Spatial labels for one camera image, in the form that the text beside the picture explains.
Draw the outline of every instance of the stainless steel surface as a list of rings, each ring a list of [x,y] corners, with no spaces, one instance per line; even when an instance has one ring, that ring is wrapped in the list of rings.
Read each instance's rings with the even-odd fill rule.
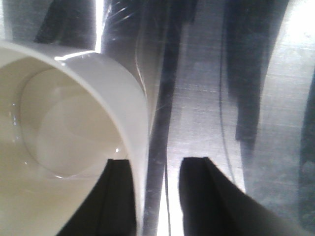
[[[33,41],[51,2],[0,0],[0,37]],[[155,230],[158,235],[168,233],[168,197],[171,234],[184,235],[178,196],[180,163],[183,157],[208,156],[232,182],[260,204],[315,233],[315,152],[311,148],[314,128],[312,119],[305,115],[312,116],[314,1],[265,1],[271,5],[262,7],[261,18],[255,17],[257,12],[251,8],[251,1],[235,1],[245,7],[236,13],[228,13],[224,1],[196,2],[194,20],[178,25],[181,39],[167,143],[167,185],[162,178],[163,171],[151,176],[153,182],[155,179],[158,182],[156,195],[159,196],[162,189],[160,215],[154,219],[159,222]],[[240,17],[247,6],[247,12],[253,10],[254,13],[242,22],[236,17]],[[236,20],[230,22],[233,14]],[[268,26],[266,31],[255,30],[261,26],[260,21]],[[237,35],[229,28],[231,26],[241,31],[238,42],[229,43],[229,37]],[[95,39],[95,34],[88,37]],[[231,52],[232,43],[243,48]],[[141,48],[140,54],[144,57],[140,59],[140,67],[145,71],[144,76],[156,79],[162,69],[161,61],[157,56],[152,59],[150,53],[146,54],[148,49],[152,48]],[[159,50],[161,48],[153,47],[154,55],[158,55]],[[128,62],[134,58],[117,56],[122,63],[126,59],[127,64],[132,64],[129,69],[137,73],[139,67],[134,66],[134,61]],[[238,67],[233,68],[231,61]],[[243,86],[241,84],[248,81],[242,81],[242,76],[245,80],[256,76],[257,80],[249,79],[254,84]]]

